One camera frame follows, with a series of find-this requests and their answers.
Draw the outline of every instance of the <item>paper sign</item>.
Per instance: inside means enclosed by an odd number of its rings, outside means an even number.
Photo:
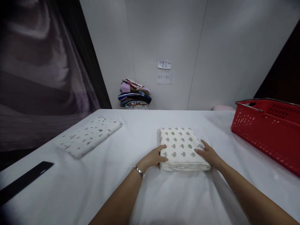
[[[158,68],[171,69],[171,62],[168,60],[158,60]]]
[[[173,84],[174,71],[173,70],[161,70],[157,74],[158,84]]]

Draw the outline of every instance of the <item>purple fabric backdrop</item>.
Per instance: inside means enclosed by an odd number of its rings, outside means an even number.
[[[0,48],[1,151],[39,147],[100,108],[50,1],[18,1]]]

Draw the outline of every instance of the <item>white blanket with gray print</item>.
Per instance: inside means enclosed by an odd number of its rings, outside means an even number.
[[[75,131],[60,135],[54,143],[59,149],[80,158],[121,126],[122,123],[118,121],[96,117]]]
[[[200,138],[208,142],[204,134]],[[195,148],[204,151],[204,148],[191,128],[160,128],[160,142],[167,146],[161,150],[161,156],[169,159],[160,163],[162,170],[198,171],[211,168],[210,164],[194,151]]]

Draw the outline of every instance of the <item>wrist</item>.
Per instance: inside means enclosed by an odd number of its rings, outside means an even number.
[[[143,161],[143,159],[141,159],[136,166],[143,172],[146,173],[147,169],[149,168],[149,166]]]
[[[220,173],[226,169],[227,163],[223,160],[220,161],[218,168],[216,168]]]

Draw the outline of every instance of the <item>white wall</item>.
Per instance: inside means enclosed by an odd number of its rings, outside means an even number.
[[[187,109],[253,98],[299,20],[294,3],[209,0]]]
[[[297,0],[81,0],[113,108],[122,78],[150,109],[210,110],[252,98],[300,18]],[[157,59],[173,85],[157,84]]]
[[[123,0],[81,0],[112,108],[124,78],[135,80],[126,4]]]

